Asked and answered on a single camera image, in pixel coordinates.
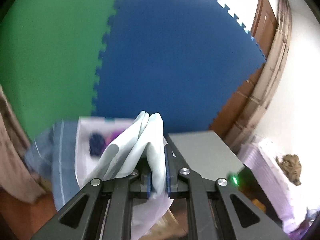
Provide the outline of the navy floral underwear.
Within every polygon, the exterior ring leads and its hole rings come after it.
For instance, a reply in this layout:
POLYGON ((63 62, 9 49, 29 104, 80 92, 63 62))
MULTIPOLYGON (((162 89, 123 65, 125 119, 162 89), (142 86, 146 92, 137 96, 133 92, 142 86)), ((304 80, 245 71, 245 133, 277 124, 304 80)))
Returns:
POLYGON ((89 137, 89 153, 93 157, 102 155, 106 148, 104 137, 99 133, 92 133, 89 137))

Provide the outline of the purple underwear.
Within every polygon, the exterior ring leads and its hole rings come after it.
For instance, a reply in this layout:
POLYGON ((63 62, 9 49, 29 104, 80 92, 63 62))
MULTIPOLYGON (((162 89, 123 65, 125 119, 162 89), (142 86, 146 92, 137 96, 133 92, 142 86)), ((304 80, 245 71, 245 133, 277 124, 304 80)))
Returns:
POLYGON ((114 141, 121 133, 123 133, 124 130, 115 130, 111 132, 109 135, 105 138, 105 145, 108 146, 112 141, 114 141))

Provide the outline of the large white garment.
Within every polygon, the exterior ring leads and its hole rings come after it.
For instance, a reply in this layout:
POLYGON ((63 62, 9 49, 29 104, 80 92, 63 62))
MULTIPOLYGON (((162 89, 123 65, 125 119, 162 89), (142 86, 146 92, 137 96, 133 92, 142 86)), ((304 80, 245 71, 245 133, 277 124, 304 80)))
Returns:
POLYGON ((146 158, 151 170, 151 197, 158 198, 165 193, 165 141, 163 120, 159 113, 140 112, 135 120, 81 118, 78 126, 76 146, 76 178, 80 187, 90 180, 102 181, 123 178, 131 174, 140 158, 146 158), (123 129, 104 150, 100 158, 88 155, 85 146, 91 132, 105 135, 123 129))

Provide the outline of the blue checked cloth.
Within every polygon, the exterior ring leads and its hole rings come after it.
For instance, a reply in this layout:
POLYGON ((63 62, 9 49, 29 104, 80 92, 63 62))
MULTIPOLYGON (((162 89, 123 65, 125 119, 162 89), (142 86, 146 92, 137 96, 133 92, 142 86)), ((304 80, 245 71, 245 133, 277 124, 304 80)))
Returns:
POLYGON ((52 184, 54 204, 60 210, 80 190, 75 176, 77 121, 61 120, 31 141, 24 161, 52 184))

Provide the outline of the white XINCCI shoe box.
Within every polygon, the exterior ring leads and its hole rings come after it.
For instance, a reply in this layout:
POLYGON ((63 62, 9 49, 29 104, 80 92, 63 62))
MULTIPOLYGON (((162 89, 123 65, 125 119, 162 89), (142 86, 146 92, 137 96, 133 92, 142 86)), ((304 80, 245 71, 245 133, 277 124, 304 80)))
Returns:
POLYGON ((81 117, 78 121, 75 147, 75 174, 79 187, 94 178, 107 181, 130 175, 140 158, 145 157, 151 170, 151 196, 133 208, 131 238, 140 239, 169 209, 172 200, 166 192, 165 140, 163 120, 159 113, 139 113, 134 119, 107 120, 81 117), (120 132, 101 157, 90 157, 89 137, 120 132))

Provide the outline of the floral beige pillow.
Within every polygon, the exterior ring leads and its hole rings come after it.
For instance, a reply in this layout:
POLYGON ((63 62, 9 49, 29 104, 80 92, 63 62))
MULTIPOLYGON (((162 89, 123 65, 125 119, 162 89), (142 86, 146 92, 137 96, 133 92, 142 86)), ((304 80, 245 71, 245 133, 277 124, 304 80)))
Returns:
POLYGON ((1 90, 1 189, 25 203, 45 194, 39 176, 30 172, 23 157, 30 142, 1 90))

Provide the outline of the brown crumpled cloth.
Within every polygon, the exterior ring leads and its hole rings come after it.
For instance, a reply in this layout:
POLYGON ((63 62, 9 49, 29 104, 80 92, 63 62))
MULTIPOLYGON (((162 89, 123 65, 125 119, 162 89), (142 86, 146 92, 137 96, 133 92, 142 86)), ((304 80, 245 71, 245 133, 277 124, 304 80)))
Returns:
POLYGON ((282 156, 281 160, 276 157, 276 162, 282 170, 283 174, 285 174, 285 176, 292 184, 296 186, 301 185, 300 174, 302 171, 302 166, 299 161, 298 155, 286 154, 282 156))

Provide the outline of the blue foam mat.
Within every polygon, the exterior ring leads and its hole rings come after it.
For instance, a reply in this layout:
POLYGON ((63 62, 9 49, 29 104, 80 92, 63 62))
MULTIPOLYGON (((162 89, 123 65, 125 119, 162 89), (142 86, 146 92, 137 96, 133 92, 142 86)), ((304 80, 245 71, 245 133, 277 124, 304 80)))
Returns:
POLYGON ((265 55, 218 0, 115 0, 93 115, 159 113, 165 133, 205 131, 265 55))

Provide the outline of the green foam mat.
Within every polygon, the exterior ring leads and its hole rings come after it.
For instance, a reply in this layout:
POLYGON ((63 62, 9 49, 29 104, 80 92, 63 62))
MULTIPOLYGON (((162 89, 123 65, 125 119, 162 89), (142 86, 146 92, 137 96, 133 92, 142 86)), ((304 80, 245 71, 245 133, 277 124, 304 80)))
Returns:
POLYGON ((29 138, 89 116, 114 0, 16 0, 1 22, 1 86, 29 138))

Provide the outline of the brown wooden door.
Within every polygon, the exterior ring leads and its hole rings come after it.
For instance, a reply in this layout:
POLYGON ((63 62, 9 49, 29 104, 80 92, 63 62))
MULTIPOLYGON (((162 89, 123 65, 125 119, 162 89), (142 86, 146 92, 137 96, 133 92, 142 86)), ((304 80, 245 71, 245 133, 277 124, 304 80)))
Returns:
POLYGON ((258 0, 251 34, 267 58, 276 34, 278 22, 268 0, 258 0))

